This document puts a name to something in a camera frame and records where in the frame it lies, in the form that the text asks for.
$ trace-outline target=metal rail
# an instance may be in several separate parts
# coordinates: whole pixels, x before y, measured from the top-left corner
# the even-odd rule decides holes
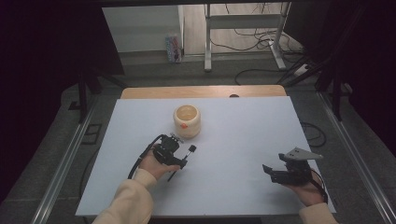
[[[361,154],[359,153],[359,150],[353,142],[352,138],[349,136],[347,129],[344,126],[344,123],[342,121],[339,121],[332,112],[332,103],[323,93],[319,92],[318,97],[322,101],[323,106],[326,109],[327,115],[330,118],[330,121],[332,122],[333,126],[335,127],[337,133],[341,138],[341,141],[346,147],[346,152],[348,153],[350,159],[352,159],[353,164],[355,165],[359,175],[361,176],[361,180],[366,186],[385,223],[396,223],[395,212],[389,202],[387,195],[384,193],[378,182],[375,180],[375,177],[371,173],[369,167],[361,157]]]
[[[69,172],[73,159],[76,156],[82,137],[88,127],[88,124],[90,123],[92,113],[96,106],[97,100],[98,100],[98,96],[92,95],[92,98],[90,100],[90,108],[88,110],[87,116],[78,125],[76,132],[73,136],[73,139],[70,142],[66,152],[64,153],[64,156],[62,157],[62,160],[59,163],[59,166],[49,183],[49,186],[44,194],[44,197],[41,200],[40,205],[37,207],[37,210],[35,211],[35,215],[31,222],[32,224],[47,222],[52,207],[53,205],[55,205],[56,198],[58,197],[62,185],[64,184],[64,180],[66,179],[67,173]]]

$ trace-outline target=white table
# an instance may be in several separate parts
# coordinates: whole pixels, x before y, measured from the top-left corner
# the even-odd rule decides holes
[[[262,170],[262,164],[285,170],[278,153],[309,150],[290,98],[275,96],[118,100],[77,216],[95,216],[109,206],[146,146],[159,134],[175,131],[172,115],[184,104],[200,109],[202,130],[180,145],[176,157],[184,157],[190,145],[197,149],[170,182],[170,174],[165,175],[150,191],[154,217],[298,213],[303,205],[296,195]],[[318,170],[314,161],[309,163]],[[329,206],[334,212],[332,202]]]

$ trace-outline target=human hand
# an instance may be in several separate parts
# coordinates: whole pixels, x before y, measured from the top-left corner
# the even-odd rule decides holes
[[[311,172],[313,179],[318,183],[322,184],[318,175],[315,172]],[[324,203],[323,196],[320,194],[319,190],[312,184],[308,183],[304,186],[292,186],[292,185],[283,185],[297,194],[300,201],[305,206],[311,206],[317,203]]]
[[[155,159],[152,150],[148,152],[145,158],[140,162],[140,169],[144,169],[151,173],[157,180],[161,178],[165,173],[177,171],[180,169],[179,165],[164,165]]]

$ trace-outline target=metal bar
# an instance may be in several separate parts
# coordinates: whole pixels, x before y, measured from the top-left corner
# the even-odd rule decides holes
[[[90,123],[91,117],[92,117],[92,112],[96,106],[98,96],[97,95],[92,95],[92,98],[90,100],[90,109],[87,113],[87,116],[83,120],[82,123],[78,125],[78,128],[76,129],[76,132],[66,150],[64,153],[64,156],[62,157],[61,162],[59,163],[59,166],[51,179],[49,186],[43,196],[43,199],[41,200],[40,205],[38,206],[37,210],[35,211],[35,215],[32,219],[33,224],[38,224],[38,223],[46,223],[49,216],[50,212],[52,210],[53,205],[56,202],[56,198],[58,197],[59,192],[61,191],[62,185],[64,184],[64,180],[67,176],[67,173],[70,169],[70,165],[73,162],[73,159],[76,156],[76,153],[78,151],[78,146],[81,143],[82,137],[88,127],[88,124]]]
[[[359,153],[359,150],[353,142],[352,138],[349,136],[347,129],[344,126],[344,123],[342,121],[339,121],[332,112],[332,103],[326,96],[323,95],[323,93],[319,92],[318,97],[322,101],[327,115],[330,118],[330,121],[332,122],[333,126],[335,127],[341,138],[341,141],[346,147],[346,152],[349,154],[350,159],[352,160],[359,175],[361,176],[361,180],[366,186],[385,223],[396,223],[395,212],[389,202],[388,197],[381,189],[373,174],[370,172],[370,169],[367,167],[367,164],[361,157],[361,154]]]
[[[274,44],[273,44],[273,47],[276,50],[278,50],[278,48],[279,48],[279,39],[280,39],[280,36],[282,35],[286,18],[288,17],[289,6],[290,6],[290,2],[286,2],[285,6],[283,6],[282,10],[280,11],[279,23],[277,25],[276,35],[275,35]]]
[[[286,65],[283,62],[282,54],[279,52],[279,49],[274,46],[274,41],[268,41],[268,43],[270,45],[271,51],[273,52],[277,67],[279,70],[286,70]]]
[[[210,29],[276,28],[279,21],[279,14],[217,15],[210,17]]]
[[[212,43],[210,42],[210,4],[206,6],[205,71],[212,70]]]
[[[279,23],[277,25],[276,35],[273,41],[270,41],[271,51],[273,52],[277,67],[279,70],[286,70],[286,65],[283,62],[281,52],[279,51],[279,39],[283,32],[283,27],[285,26],[286,18],[288,17],[290,2],[285,3],[280,11]]]

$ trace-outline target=beige sleeve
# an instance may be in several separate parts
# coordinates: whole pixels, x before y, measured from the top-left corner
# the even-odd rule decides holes
[[[300,210],[300,217],[304,224],[336,224],[326,203],[318,203]]]
[[[148,189],[156,183],[157,180],[148,171],[137,169],[134,179],[124,180],[120,184],[111,205],[93,223],[148,223],[153,208]]]

